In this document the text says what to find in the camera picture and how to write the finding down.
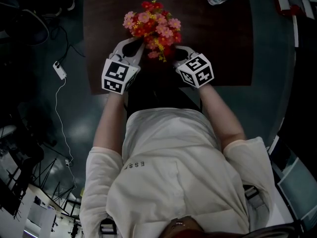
dark gray floor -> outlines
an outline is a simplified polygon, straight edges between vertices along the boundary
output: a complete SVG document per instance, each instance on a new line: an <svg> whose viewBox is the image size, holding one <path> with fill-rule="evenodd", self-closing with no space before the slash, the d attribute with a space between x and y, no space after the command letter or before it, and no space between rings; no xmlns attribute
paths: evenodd
<svg viewBox="0 0 317 238"><path fill-rule="evenodd" d="M254 29L254 71L252 86L217 87L230 108L241 121L249 138L261 136L269 146L277 133L287 107L294 65L294 37L292 22L275 11L273 0L250 0ZM83 0L77 0L76 8L62 16L61 25L68 32L69 42L84 51L82 12ZM55 93L63 84L52 64L65 49L65 38L60 33L55 41L33 49L39 89L36 98L20 105L23 112L36 105L53 121L52 138L57 140L56 150L68 155L61 134L61 125L55 113ZM74 156L71 168L76 178L79 196L85 184L85 164L92 147L94 132L101 116L106 96L92 96L85 68L85 59L70 50L62 66L67 73L67 84L58 94L58 112L64 123L64 131ZM196 102L196 92L186 89ZM51 162L56 153L45 149L44 163ZM72 176L64 159L58 160L51 171L45 190L52 193L58 181L61 188L72 186Z"/></svg>

table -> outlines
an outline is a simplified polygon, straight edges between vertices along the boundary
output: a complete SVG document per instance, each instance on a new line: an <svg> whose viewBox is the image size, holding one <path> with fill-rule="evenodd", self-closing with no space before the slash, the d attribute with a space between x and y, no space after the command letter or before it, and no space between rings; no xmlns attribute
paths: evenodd
<svg viewBox="0 0 317 238"><path fill-rule="evenodd" d="M84 0L84 39L92 94L106 93L101 75L117 43L131 37L122 26L125 13L142 11L145 0ZM207 0L157 0L182 22L182 43L210 61L213 85L251 85L253 31L249 0L229 0L217 6ZM171 64L143 58L136 82L149 87L188 86Z"/></svg>

white cable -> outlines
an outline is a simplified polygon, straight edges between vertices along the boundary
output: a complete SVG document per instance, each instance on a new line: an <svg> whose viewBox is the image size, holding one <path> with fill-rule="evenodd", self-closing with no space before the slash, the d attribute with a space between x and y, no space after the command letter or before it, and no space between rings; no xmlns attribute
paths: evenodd
<svg viewBox="0 0 317 238"><path fill-rule="evenodd" d="M55 100L56 100L55 112L56 112L56 114L57 114L57 116L58 116L58 118L59 118L59 120L60 120L60 124L61 124L61 132L62 132L62 133L63 133L63 135L64 135L64 138L65 138L65 143L66 143L66 145L67 145L67 147L68 147L68 150L69 150L69 155L71 156L71 160L70 160L70 162L68 163L67 167L68 167L68 169L69 169L69 171L70 171L71 175L73 176L74 189L75 189L75 188L77 188L77 186L76 186L76 182L75 182L75 176L73 175L73 172L71 171L71 169L70 169L70 167L69 167L69 164L73 161L74 157L73 157L73 156L71 155L71 153L70 153L70 147L69 147L69 145L67 144L66 136L65 136L65 133L64 133L64 125L63 125L63 122L62 122L62 120L61 120L61 118L60 118L60 116L59 116L58 112L57 112L57 94L58 94L58 92L60 91L60 89L61 89L61 88L62 88L65 84L66 84L66 78L65 78L65 82L64 82L64 84L63 84L62 86L60 86L60 87L59 87L59 89L57 90L57 92L56 92L56 94L55 94Z"/></svg>

